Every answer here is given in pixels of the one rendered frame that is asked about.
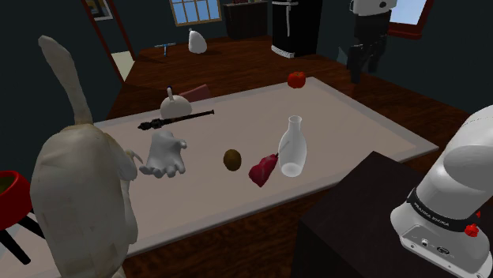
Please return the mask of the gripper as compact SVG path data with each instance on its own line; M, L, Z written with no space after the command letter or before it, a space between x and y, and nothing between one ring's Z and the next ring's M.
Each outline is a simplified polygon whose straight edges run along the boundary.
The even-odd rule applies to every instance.
M365 47L372 46L368 72L377 71L379 60L386 51L391 13L392 11L388 10L385 13L369 16L355 15L354 37L358 43L350 46L346 64L353 84L358 84L360 81L361 69L365 62Z

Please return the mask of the red tomato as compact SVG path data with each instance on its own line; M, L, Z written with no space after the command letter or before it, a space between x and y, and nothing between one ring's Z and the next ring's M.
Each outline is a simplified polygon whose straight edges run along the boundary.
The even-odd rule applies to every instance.
M306 84L304 72L293 72L288 75L287 83L291 88L302 88Z

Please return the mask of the black refrigerator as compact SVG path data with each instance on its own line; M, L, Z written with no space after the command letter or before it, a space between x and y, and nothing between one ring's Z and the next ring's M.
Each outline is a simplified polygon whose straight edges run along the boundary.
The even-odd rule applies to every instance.
M322 0L273 0L271 50L285 58L315 54Z

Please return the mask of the clear glass bottle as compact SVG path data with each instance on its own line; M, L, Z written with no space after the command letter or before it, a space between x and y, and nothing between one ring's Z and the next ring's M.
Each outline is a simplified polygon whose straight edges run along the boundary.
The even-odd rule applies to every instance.
M283 175L299 176L307 157L307 143L301 131L302 118L293 115L288 118L288 129L282 136L278 148L278 162Z

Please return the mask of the dark cabinet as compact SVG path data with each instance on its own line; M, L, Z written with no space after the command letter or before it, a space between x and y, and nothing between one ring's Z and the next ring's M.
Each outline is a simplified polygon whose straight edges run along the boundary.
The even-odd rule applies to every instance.
M268 4L267 1L223 4L228 37L249 39L266 36Z

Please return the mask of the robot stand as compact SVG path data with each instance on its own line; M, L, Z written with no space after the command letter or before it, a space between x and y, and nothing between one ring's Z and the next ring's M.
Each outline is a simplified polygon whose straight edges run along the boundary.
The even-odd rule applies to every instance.
M459 278L403 247L391 224L425 175L372 152L300 219L291 278ZM493 254L488 201L480 230Z

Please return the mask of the brown kiwi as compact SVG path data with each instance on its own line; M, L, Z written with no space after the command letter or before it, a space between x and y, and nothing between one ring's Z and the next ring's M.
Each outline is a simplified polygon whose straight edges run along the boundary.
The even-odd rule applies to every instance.
M224 154L223 162L229 171L237 171L241 167L242 157L237 150L229 149Z

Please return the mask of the white sack-shaped object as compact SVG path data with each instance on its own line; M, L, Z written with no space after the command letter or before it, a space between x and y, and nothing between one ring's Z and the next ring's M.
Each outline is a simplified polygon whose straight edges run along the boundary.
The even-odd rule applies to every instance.
M192 28L189 29L188 48L193 54L202 54L207 51L207 43L205 38Z

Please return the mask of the dark red chair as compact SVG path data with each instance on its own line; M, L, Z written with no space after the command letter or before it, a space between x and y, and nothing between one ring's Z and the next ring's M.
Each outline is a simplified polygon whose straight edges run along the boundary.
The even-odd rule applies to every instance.
M209 99L212 97L212 94L210 93L207 84L203 84L189 91L180 93L180 96L184 97L189 102L195 102Z

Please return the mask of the small blue grey tool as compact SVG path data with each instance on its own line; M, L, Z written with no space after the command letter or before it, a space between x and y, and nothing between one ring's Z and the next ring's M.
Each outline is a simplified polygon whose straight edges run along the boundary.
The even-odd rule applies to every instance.
M164 53L164 57L167 57L167 49L169 47L172 47L172 46L175 46L176 43L164 43L164 44L159 44L159 45L156 45L154 46L155 48L162 48L163 49L163 53Z

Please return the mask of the white glove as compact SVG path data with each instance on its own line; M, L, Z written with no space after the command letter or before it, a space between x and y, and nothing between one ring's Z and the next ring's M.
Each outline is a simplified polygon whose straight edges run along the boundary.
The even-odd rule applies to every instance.
M186 168L181 151L185 148L187 144L183 139L174 137L170 131L157 130L152 135L147 162L139 167L139 171L156 178L162 178L165 175L172 178L177 172L184 174Z

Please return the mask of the white rabbit figure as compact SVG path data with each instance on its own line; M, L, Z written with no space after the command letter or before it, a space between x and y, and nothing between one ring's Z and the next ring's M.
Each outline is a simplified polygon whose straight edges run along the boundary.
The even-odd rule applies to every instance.
M138 156L94 126L70 52L49 36L38 44L74 123L49 137L37 157L30 185L37 223L61 278L126 278L122 263L138 234L129 197Z

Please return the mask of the red stool with black legs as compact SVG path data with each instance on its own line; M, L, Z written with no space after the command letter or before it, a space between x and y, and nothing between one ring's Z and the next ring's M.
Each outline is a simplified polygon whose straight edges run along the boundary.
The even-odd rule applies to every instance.
M7 229L19 224L43 239L39 224L29 213L33 213L29 181L17 171L0 171L0 243L23 265L29 264L31 259Z

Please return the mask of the window with red frame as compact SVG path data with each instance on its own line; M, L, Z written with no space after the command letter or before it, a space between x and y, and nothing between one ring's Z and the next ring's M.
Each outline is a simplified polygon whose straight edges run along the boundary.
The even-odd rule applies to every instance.
M420 39L435 0L397 0L392 8L389 35Z

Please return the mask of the window with wooden frame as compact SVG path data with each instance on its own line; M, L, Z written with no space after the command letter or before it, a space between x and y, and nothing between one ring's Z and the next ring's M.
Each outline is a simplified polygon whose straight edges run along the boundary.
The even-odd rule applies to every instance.
M221 21L219 0L169 0L176 26Z

